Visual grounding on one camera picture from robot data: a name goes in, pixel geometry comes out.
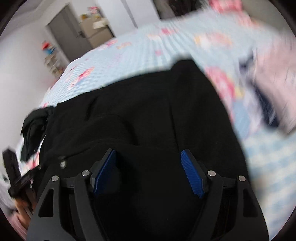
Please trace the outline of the person's left hand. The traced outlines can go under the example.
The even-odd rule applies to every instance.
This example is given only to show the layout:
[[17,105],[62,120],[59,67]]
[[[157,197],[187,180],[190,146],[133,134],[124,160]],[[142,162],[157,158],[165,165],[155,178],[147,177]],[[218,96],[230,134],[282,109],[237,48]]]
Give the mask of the person's left hand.
[[27,230],[32,219],[32,215],[28,214],[27,210],[29,209],[30,204],[20,198],[15,199],[15,206],[18,211],[18,220],[21,225]]

